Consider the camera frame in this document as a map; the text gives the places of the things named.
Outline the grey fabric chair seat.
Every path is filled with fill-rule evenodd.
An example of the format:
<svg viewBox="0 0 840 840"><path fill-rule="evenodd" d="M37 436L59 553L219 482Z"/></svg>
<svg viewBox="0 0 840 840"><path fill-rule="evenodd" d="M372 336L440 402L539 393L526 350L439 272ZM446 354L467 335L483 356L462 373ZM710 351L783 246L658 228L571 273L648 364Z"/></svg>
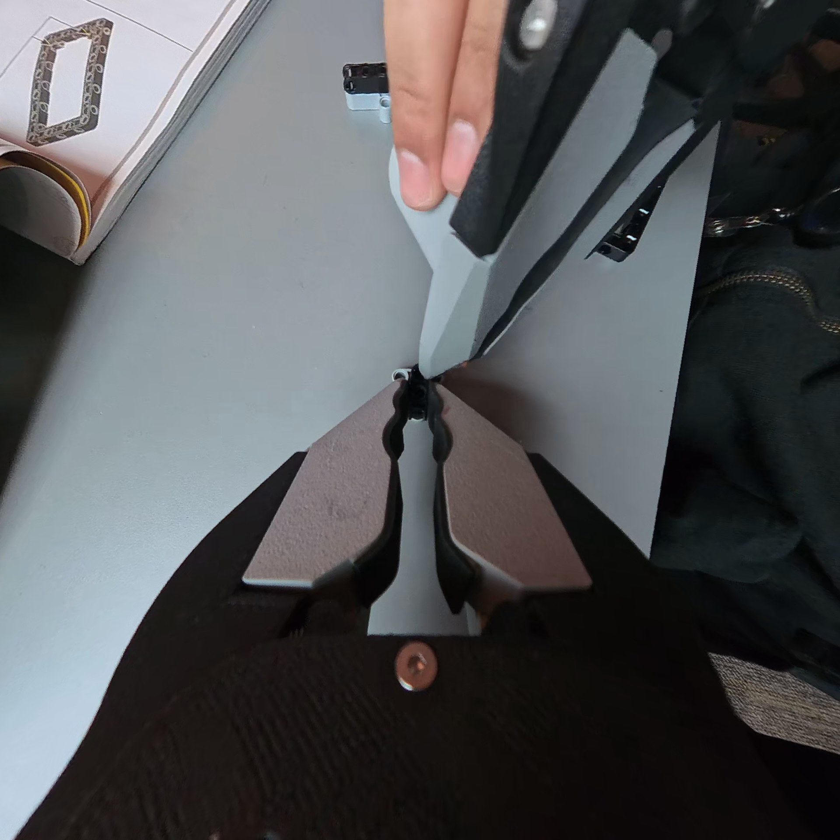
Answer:
<svg viewBox="0 0 840 840"><path fill-rule="evenodd" d="M738 658L710 654L728 701L752 730L839 753L839 702L797 677Z"/></svg>

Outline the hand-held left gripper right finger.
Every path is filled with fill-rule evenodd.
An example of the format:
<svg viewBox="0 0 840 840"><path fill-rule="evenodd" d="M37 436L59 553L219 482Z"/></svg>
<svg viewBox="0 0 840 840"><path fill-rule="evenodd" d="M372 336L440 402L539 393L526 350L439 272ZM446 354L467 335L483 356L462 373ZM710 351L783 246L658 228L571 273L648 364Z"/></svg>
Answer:
<svg viewBox="0 0 840 840"><path fill-rule="evenodd" d="M467 630L481 632L505 604L591 592L592 577L519 442L435 382L427 422L437 578Z"/></svg>

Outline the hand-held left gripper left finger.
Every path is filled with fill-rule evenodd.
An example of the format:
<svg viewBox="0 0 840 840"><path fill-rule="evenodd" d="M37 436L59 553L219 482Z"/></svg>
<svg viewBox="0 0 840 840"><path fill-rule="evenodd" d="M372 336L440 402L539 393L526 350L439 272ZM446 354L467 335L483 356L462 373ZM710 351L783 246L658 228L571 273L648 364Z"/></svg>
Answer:
<svg viewBox="0 0 840 840"><path fill-rule="evenodd" d="M246 585L371 606L399 563L404 382L315 441L255 551Z"/></svg>

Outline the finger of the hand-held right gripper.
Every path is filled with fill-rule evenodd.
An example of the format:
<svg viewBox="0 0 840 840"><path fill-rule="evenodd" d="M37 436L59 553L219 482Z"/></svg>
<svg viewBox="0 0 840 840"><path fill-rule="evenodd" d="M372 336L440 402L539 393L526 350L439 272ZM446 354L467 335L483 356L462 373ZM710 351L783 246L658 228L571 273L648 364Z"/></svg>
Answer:
<svg viewBox="0 0 840 840"><path fill-rule="evenodd" d="M617 157L619 129L629 122L609 129L605 103L574 121L500 248L471 360L509 330L567 257L587 257L650 186L668 179L696 134L696 114L675 89L654 84Z"/></svg>
<svg viewBox="0 0 840 840"><path fill-rule="evenodd" d="M419 341L420 372L432 379L485 352L534 296L526 276L571 227L625 151L642 116L658 62L655 49L631 29L621 34L591 91L534 186L523 209L488 256L473 255L450 222L458 203L446 197L428 212L404 204L396 153L391 190L433 277Z"/></svg>

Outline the black rectangular lego frame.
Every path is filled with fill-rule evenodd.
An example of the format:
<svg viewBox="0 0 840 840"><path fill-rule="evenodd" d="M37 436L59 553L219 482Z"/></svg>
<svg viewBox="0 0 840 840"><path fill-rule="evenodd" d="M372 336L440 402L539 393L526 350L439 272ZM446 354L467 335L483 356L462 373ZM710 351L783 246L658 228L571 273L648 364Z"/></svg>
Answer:
<svg viewBox="0 0 840 840"><path fill-rule="evenodd" d="M663 190L662 184L650 186L635 205L619 218L588 257L598 254L616 263L629 257L638 246Z"/></svg>

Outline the lego instruction booklet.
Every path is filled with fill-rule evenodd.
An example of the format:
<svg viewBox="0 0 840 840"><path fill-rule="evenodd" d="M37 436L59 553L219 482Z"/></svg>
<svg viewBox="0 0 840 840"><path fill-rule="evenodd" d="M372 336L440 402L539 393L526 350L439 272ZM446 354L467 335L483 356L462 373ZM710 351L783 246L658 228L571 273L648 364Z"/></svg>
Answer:
<svg viewBox="0 0 840 840"><path fill-rule="evenodd" d="M2 1L2 227L82 265L267 5Z"/></svg>

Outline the person's right hand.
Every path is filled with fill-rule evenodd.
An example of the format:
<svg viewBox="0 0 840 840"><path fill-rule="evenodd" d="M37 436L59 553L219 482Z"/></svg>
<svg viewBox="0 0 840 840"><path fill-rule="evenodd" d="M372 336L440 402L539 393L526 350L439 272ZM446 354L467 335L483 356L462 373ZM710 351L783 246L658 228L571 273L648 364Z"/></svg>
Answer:
<svg viewBox="0 0 840 840"><path fill-rule="evenodd" d="M404 204L464 190L494 111L506 1L385 1L385 60Z"/></svg>

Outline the small black white lego assembly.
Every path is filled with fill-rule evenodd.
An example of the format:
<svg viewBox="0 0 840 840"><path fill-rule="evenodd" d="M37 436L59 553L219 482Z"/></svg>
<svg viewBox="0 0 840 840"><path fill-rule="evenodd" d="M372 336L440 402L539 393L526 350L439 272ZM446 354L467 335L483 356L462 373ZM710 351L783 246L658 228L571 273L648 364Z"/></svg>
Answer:
<svg viewBox="0 0 840 840"><path fill-rule="evenodd" d="M428 415L428 394L433 384L440 383L442 374L426 378L415 364L411 368L396 369L392 373L394 382L404 382L402 403L406 417L412 421L426 421Z"/></svg>
<svg viewBox="0 0 840 840"><path fill-rule="evenodd" d="M343 66L343 91L351 111L375 111L384 124L392 122L391 93L384 61Z"/></svg>

